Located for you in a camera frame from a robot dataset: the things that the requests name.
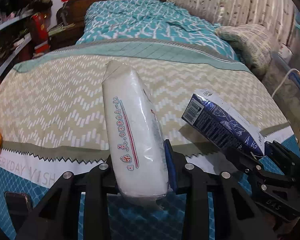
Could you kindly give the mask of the white mug red star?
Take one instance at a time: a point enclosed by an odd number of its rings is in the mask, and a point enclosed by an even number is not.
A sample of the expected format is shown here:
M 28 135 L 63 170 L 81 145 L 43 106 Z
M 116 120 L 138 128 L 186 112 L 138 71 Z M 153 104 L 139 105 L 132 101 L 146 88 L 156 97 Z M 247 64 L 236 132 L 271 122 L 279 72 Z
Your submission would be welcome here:
M 284 59 L 286 63 L 289 63 L 293 56 L 293 52 L 288 46 L 282 43 L 279 49 L 279 55 Z

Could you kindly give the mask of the white tissue pack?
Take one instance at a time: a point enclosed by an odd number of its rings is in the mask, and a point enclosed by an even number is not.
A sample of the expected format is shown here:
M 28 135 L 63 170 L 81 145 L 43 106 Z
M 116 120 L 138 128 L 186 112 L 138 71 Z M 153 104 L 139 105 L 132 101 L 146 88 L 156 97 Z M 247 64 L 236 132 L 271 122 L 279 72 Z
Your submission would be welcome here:
M 129 202 L 159 209 L 169 188 L 164 139 L 152 96 L 136 69 L 111 60 L 102 80 L 104 116 L 119 191 Z

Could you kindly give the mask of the beige leaf pattern curtain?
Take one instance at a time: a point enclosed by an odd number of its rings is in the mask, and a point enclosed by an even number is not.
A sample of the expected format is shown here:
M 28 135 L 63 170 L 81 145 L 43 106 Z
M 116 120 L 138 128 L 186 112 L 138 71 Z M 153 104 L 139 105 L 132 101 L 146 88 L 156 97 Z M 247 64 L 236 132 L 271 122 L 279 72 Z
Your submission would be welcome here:
M 212 24 L 238 26 L 260 24 L 285 45 L 295 28 L 292 0 L 169 0 Z

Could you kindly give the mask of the patterned bed sheet cover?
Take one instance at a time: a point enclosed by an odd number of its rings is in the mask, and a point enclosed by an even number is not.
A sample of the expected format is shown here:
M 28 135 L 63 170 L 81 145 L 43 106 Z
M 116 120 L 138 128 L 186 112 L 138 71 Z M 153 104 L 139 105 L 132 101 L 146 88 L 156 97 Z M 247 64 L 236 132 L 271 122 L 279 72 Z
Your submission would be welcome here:
M 16 64 L 0 84 L 0 228 L 16 238 L 5 192 L 38 204 L 66 171 L 113 160 L 113 239 L 180 239 L 185 196 L 170 190 L 163 142 L 202 170 L 233 172 L 220 149 L 266 142 L 299 154 L 294 132 L 245 65 L 164 41 L 103 40 Z

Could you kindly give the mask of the teal white patterned quilt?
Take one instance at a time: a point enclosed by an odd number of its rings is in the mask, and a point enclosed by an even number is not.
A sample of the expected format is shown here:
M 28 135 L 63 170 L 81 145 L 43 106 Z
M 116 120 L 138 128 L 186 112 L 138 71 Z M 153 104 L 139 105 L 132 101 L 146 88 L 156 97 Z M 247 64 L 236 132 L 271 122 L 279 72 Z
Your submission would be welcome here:
M 152 38 L 206 46 L 237 60 L 216 26 L 192 16 L 172 2 L 159 0 L 106 0 L 91 4 L 84 17 L 84 32 L 77 44 L 116 38 Z

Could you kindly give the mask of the black phone on stand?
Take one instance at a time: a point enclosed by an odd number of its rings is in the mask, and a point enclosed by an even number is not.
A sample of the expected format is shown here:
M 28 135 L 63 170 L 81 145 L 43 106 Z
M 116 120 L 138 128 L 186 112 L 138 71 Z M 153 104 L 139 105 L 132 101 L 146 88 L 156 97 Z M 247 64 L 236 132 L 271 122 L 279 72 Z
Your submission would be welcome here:
M 26 193 L 4 193 L 8 214 L 16 232 L 20 230 L 33 209 L 31 197 Z

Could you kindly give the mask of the red gift box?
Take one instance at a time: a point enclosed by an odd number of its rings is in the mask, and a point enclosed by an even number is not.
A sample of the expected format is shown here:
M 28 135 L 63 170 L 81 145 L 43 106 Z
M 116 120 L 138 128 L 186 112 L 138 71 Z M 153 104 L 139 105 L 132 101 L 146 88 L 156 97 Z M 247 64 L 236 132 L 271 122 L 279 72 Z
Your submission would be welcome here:
M 34 54 L 44 54 L 50 50 L 49 35 L 41 13 L 35 13 L 30 18 L 30 35 L 34 44 Z

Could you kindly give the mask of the grey patterned folded blanket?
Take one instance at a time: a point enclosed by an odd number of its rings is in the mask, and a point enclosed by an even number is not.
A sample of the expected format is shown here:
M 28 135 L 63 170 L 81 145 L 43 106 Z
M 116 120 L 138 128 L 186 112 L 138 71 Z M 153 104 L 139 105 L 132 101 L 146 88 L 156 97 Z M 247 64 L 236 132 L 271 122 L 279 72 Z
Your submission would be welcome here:
M 239 51 L 244 64 L 260 80 L 270 66 L 272 53 L 280 48 L 270 31 L 259 24 L 221 26 L 215 30 L 215 33 L 228 42 L 233 49 Z

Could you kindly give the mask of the blue carton box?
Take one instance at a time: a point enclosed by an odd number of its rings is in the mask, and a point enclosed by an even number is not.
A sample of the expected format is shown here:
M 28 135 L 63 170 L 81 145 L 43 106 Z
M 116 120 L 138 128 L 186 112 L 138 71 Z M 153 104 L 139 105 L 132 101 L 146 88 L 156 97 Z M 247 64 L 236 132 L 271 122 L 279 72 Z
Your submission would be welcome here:
M 234 147 L 264 156 L 260 130 L 212 90 L 196 90 L 181 118 L 221 150 Z

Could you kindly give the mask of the metal storage shelf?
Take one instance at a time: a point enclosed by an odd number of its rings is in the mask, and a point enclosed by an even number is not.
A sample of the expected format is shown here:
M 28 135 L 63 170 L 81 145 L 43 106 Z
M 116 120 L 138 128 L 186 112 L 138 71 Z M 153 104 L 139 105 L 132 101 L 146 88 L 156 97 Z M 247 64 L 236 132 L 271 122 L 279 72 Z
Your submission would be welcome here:
M 32 15 L 31 11 L 27 11 L 0 25 L 0 84 L 15 64 L 33 58 Z

